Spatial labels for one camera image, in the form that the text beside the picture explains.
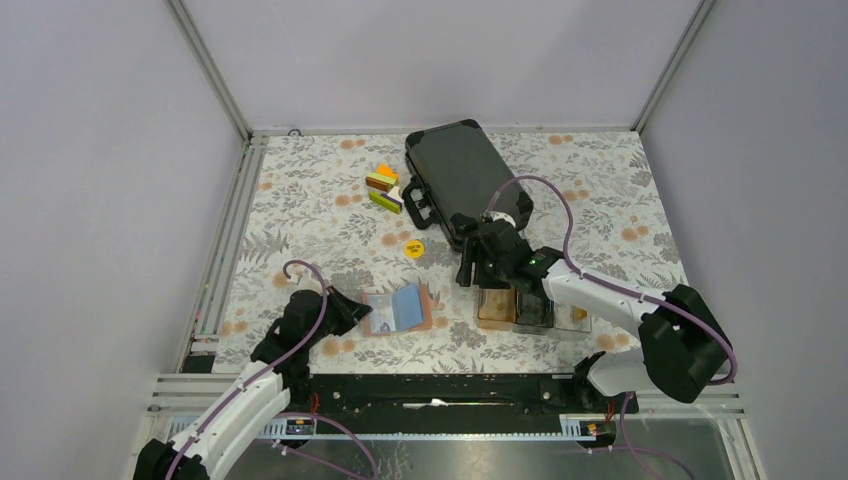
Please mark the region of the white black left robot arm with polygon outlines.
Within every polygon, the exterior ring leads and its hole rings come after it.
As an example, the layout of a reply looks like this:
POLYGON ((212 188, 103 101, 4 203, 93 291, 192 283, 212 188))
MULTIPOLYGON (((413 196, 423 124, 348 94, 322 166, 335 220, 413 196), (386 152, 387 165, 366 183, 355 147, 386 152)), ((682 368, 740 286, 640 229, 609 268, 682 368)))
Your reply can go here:
POLYGON ((310 349, 349 332, 371 312, 332 286, 293 293, 236 380, 191 426, 168 441, 148 441, 132 477, 225 478, 276 415, 309 401, 310 349))

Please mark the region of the pink leather card holder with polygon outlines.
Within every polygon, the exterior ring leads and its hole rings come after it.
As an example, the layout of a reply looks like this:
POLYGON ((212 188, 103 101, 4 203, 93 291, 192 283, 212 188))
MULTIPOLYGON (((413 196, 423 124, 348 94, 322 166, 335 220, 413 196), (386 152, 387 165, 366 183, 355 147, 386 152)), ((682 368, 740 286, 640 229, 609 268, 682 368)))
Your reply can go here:
POLYGON ((433 327, 431 299, 424 284, 406 285, 392 293, 366 293, 363 303, 371 308, 364 319, 366 336, 383 337, 433 327))

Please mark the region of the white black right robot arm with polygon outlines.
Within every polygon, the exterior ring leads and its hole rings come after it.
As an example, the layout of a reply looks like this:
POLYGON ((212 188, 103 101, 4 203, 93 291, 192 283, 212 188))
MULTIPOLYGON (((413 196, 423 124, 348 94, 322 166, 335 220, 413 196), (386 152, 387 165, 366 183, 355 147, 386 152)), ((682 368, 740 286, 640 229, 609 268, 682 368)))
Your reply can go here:
POLYGON ((564 252, 533 249, 507 220, 461 220, 462 260, 456 281, 467 287, 513 288, 541 309, 543 325, 561 305, 577 307, 625 330, 638 346, 620 353, 596 353, 575 368, 575 402, 597 412, 623 393, 654 387, 691 404, 708 386, 733 381, 738 360, 733 348, 693 288, 670 291, 628 286, 584 269, 564 252))

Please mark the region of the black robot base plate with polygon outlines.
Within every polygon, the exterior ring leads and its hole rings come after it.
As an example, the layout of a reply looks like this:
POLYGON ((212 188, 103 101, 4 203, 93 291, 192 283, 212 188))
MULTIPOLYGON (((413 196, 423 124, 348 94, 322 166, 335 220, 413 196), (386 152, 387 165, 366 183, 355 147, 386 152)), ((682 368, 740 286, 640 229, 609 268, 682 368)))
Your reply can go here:
POLYGON ((636 399, 599 393, 583 374, 311 374, 288 412, 318 414, 320 435, 561 434, 562 421, 614 421, 636 399))

